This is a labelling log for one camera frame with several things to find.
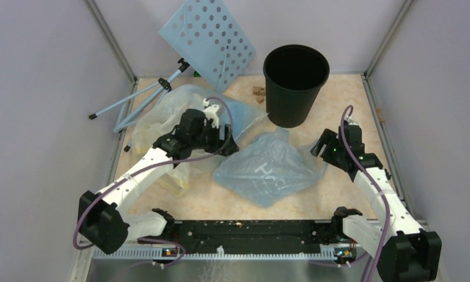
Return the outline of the translucent yellowish trash bag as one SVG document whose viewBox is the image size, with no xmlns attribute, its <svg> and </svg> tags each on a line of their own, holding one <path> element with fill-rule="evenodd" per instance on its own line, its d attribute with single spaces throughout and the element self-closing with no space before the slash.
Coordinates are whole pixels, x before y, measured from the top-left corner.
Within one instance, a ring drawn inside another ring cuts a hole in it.
<svg viewBox="0 0 470 282">
<path fill-rule="evenodd" d="M 267 116 L 256 105 L 225 96 L 213 89 L 185 84 L 168 93 L 137 121 L 131 137 L 133 160 L 137 161 L 144 156 L 153 142 L 171 132 L 187 109 L 202 110 L 203 100 L 211 96 L 223 99 L 230 109 L 234 119 L 233 137 L 238 144 L 254 125 Z M 225 159 L 224 156 L 213 156 L 197 162 L 181 163 L 159 178 L 157 184 L 174 197 L 181 197 L 193 185 L 195 177 L 211 174 Z"/>
</svg>

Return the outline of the light blue trash bag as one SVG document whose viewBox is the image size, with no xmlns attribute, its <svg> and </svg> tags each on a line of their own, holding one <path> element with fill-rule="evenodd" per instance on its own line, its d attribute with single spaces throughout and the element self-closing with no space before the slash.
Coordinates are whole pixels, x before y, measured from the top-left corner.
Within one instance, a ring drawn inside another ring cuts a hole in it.
<svg viewBox="0 0 470 282">
<path fill-rule="evenodd" d="M 257 136 L 221 163 L 214 181 L 263 208 L 317 184 L 328 164 L 310 153 L 312 143 L 295 147 L 289 137 L 290 132 L 281 127 Z"/>
</svg>

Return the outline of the black plastic trash bin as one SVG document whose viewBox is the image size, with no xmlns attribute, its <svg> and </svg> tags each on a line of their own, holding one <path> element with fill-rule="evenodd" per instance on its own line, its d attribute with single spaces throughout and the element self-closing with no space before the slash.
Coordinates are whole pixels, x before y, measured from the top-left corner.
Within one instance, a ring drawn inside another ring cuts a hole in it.
<svg viewBox="0 0 470 282">
<path fill-rule="evenodd" d="M 330 64 L 309 46 L 284 45 L 266 56 L 263 75 L 267 117 L 279 127 L 294 128 L 307 119 L 329 78 Z"/>
</svg>

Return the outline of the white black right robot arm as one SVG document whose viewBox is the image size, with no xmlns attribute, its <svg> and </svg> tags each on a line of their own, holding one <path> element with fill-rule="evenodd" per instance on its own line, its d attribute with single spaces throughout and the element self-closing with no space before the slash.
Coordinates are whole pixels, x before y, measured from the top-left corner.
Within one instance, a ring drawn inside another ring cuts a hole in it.
<svg viewBox="0 0 470 282">
<path fill-rule="evenodd" d="M 338 130 L 325 129 L 310 152 L 349 175 L 369 200 L 381 227 L 357 209 L 338 207 L 331 219 L 332 238 L 351 239 L 369 255 L 361 281 L 371 281 L 374 273 L 382 281 L 434 281 L 442 250 L 440 236 L 426 231 L 405 208 L 379 158 L 365 152 L 359 125 L 345 122 Z"/>
</svg>

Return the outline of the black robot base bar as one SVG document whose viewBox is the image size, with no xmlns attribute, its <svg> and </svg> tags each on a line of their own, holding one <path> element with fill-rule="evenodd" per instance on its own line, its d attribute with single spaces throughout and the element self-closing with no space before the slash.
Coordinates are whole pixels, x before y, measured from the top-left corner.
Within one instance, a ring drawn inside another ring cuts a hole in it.
<svg viewBox="0 0 470 282">
<path fill-rule="evenodd" d="M 317 254 L 352 240 L 330 220 L 183 220 L 167 224 L 158 240 L 182 245 L 188 254 Z"/>
</svg>

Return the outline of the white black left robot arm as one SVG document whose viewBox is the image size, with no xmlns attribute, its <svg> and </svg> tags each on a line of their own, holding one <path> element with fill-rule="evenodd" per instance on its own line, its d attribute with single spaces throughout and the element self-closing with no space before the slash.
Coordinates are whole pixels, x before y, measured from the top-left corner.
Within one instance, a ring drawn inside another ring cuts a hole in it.
<svg viewBox="0 0 470 282">
<path fill-rule="evenodd" d="M 79 199 L 78 221 L 73 245 L 83 250 L 78 235 L 91 246 L 112 254 L 126 241 L 153 236 L 167 243 L 174 236 L 174 227 L 158 211 L 129 215 L 133 203 L 159 178 L 181 163 L 193 162 L 191 154 L 202 150 L 204 160 L 220 155 L 230 156 L 239 149 L 232 136 L 232 123 L 220 123 L 220 106 L 188 109 L 171 132 L 159 137 L 145 155 L 120 178 L 98 192 L 85 192 Z"/>
</svg>

